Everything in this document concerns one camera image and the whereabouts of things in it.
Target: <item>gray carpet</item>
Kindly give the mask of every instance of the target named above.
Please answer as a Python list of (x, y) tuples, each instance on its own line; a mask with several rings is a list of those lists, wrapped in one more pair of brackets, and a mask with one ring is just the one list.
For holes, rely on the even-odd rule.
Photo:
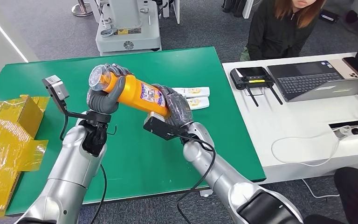
[[(350, 0), (329, 0), (326, 8), (344, 14)], [(174, 17), (161, 19), (163, 49), (214, 46), (222, 63), (239, 59), (246, 44), (250, 20), (234, 18), (221, 11), (222, 0), (181, 0), (181, 24)], [(29, 46), (41, 60), (98, 56), (95, 45), (96, 23), (92, 16), (74, 17), (70, 8), (75, 0), (0, 0), (1, 8)], [(323, 55), (358, 50), (358, 36), (342, 23), (319, 21), (301, 55)], [(331, 176), (308, 180), (316, 195), (336, 194)], [(325, 215), (346, 222), (339, 198), (315, 199), (300, 180), (268, 184), (298, 207), (305, 217)], [(179, 195), (107, 203), (96, 220), (99, 224), (161, 224), (185, 223), (176, 210)], [(190, 194), (182, 203), (183, 211), (193, 223), (232, 223), (228, 212), (215, 195), (208, 198)], [(83, 207), (81, 224), (92, 219), (96, 206)], [(0, 224), (13, 223), (16, 218), (0, 219)]]

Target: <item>orange bottle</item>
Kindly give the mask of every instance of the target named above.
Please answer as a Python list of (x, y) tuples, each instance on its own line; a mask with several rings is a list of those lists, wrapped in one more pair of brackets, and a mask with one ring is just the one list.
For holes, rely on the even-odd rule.
[[(111, 92), (118, 77), (104, 65), (96, 66), (89, 77), (89, 85), (95, 91)], [(165, 98), (156, 87), (138, 80), (134, 75), (125, 76), (124, 90), (118, 102), (145, 112), (156, 112), (167, 117)]]

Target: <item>green tabletop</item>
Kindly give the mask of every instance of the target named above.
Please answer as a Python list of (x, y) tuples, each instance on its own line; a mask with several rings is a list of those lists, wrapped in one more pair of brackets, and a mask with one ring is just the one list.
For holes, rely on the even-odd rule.
[[(211, 134), (216, 151), (250, 180), (265, 178), (245, 124), (213, 47), (180, 49), (118, 56), (76, 58), (57, 61), (7, 64), (0, 72), (0, 100), (20, 94), (48, 96), (42, 78), (57, 75), (70, 97), (68, 110), (87, 110), (88, 77), (94, 66), (116, 63), (130, 69), (147, 83), (171, 87), (209, 86), (210, 106), (193, 111), (194, 120)], [(179, 139), (165, 141), (143, 129), (146, 113), (120, 105), (108, 128), (103, 159), (107, 173), (106, 200), (134, 198), (191, 188), (200, 178), (182, 154)], [(50, 100), (41, 122), (37, 140), (48, 140), (39, 171), (25, 172), (17, 184), (7, 215), (24, 212), (43, 189), (47, 176), (61, 150), (59, 134), (64, 122)], [(76, 122), (69, 118), (68, 129)], [(101, 171), (91, 182), (84, 203), (100, 200), (103, 192)]]

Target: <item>machine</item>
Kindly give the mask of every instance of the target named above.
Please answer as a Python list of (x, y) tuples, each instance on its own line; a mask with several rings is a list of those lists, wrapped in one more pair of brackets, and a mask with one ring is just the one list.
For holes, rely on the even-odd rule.
[[(16, 224), (76, 224), (86, 190), (107, 150), (106, 130), (110, 114), (117, 110), (117, 106), (104, 107), (106, 101), (94, 95), (88, 96), (90, 110), (85, 114), (69, 112), (65, 103), (69, 94), (63, 82), (57, 76), (51, 76), (43, 79), (43, 83), (66, 119), (79, 119), (77, 125), (63, 139), (61, 152), (41, 194)], [(191, 111), (183, 96), (173, 90), (164, 94), (171, 119), (187, 113), (192, 120)], [(99, 92), (97, 95), (104, 99), (106, 97), (106, 94), (101, 95)], [(111, 104), (117, 104), (117, 94), (109, 95), (108, 98)], [(182, 102), (186, 105), (184, 109), (174, 108), (169, 106), (172, 102), (175, 106)], [(212, 137), (201, 123), (192, 121), (175, 126), (169, 119), (165, 120), (151, 112), (145, 120), (144, 129), (166, 140), (175, 137), (181, 139), (185, 159), (202, 175), (198, 184), (203, 180), (208, 183), (235, 223), (303, 223), (299, 211), (284, 196), (252, 183), (219, 156), (214, 149)]]
[(101, 56), (161, 50), (156, 2), (106, 0), (97, 7), (101, 16), (95, 41)]

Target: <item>clear bottle cap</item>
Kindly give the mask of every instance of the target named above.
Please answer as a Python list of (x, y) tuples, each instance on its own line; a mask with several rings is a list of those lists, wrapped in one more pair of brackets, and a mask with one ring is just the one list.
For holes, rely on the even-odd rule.
[(95, 66), (89, 77), (89, 86), (92, 90), (101, 91), (106, 89), (111, 81), (111, 75), (105, 65)]

